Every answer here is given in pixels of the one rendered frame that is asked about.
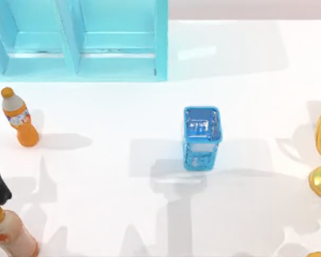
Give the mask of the blue basket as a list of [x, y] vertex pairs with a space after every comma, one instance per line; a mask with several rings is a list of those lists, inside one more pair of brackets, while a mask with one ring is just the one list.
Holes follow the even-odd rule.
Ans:
[[185, 169], [212, 170], [223, 139], [218, 108], [186, 107], [183, 128], [182, 151]]

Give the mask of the light blue rack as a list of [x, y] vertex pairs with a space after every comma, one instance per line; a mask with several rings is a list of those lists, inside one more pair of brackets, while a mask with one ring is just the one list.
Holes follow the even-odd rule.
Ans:
[[165, 81], [169, 0], [0, 0], [0, 81]]

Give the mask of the orange bottle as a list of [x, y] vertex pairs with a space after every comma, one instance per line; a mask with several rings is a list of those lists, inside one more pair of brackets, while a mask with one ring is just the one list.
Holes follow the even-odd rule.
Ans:
[[39, 141], [39, 134], [31, 121], [25, 101], [12, 88], [1, 90], [2, 109], [10, 125], [17, 132], [17, 139], [24, 147], [33, 147]]

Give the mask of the pale orange-capped bottle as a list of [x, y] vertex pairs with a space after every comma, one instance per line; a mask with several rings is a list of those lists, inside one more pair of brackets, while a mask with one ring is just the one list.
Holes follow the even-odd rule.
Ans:
[[7, 257], [37, 257], [39, 244], [21, 218], [0, 207], [0, 247]]

